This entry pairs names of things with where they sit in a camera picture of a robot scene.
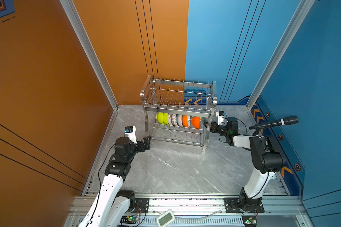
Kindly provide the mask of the orange plastic bowl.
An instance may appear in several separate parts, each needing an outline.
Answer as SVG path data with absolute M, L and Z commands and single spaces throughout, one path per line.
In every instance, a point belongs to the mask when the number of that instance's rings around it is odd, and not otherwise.
M 200 129 L 200 125 L 201 125 L 200 117 L 193 117 L 191 119 L 191 125 L 196 129 Z

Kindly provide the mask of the white bowl orange outside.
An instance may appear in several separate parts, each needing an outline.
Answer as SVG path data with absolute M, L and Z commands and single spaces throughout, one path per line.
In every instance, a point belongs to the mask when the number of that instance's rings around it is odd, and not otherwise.
M 182 116 L 182 125 L 183 127 L 189 128 L 191 126 L 191 117 L 188 115 Z

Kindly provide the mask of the pink striped ceramic bowl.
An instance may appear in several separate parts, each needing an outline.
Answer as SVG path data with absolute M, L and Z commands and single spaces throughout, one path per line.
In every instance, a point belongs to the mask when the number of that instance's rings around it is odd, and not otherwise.
M 177 125 L 178 125 L 179 127 L 183 127 L 182 115 L 181 115 L 181 114 L 178 114 L 176 119 L 177 119 Z

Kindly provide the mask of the blue triangle patterned bowl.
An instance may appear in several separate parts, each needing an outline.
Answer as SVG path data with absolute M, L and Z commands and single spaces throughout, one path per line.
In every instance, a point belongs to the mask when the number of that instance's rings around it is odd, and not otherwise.
M 172 123 L 173 126 L 178 126 L 177 115 L 176 114 L 171 114 L 171 123 Z

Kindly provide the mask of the lime green bowl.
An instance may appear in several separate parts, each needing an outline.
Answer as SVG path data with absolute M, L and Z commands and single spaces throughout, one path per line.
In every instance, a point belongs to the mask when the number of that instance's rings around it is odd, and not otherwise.
M 157 113 L 156 120 L 158 121 L 159 124 L 164 124 L 163 113 Z
M 169 114 L 168 113 L 163 114 L 163 123 L 165 125 L 169 125 Z

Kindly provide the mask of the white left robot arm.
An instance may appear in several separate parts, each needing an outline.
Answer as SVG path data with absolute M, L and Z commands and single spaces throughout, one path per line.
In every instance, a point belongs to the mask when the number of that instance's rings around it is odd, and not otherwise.
M 150 149 L 151 136 L 133 142 L 124 136 L 116 140 L 115 149 L 105 169 L 98 195 L 80 227 L 116 227 L 126 212 L 135 207 L 135 192 L 121 187 L 130 172 L 131 163 L 137 153 Z

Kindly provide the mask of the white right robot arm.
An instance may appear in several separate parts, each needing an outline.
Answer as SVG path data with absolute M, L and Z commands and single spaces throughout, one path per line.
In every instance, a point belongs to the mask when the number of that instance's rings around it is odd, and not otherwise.
M 280 148 L 277 147 L 278 143 L 267 136 L 259 136 L 258 133 L 262 129 L 295 123 L 298 123 L 297 118 L 285 117 L 270 123 L 256 124 L 249 127 L 255 130 L 251 136 L 238 133 L 238 119 L 234 117 L 227 118 L 226 126 L 217 122 L 204 123 L 212 133 L 224 136 L 230 146 L 241 147 L 251 152 L 254 166 L 252 175 L 241 189 L 239 199 L 226 203 L 227 208 L 232 212 L 264 212 L 261 202 L 263 192 L 268 182 L 285 166 L 285 160 Z

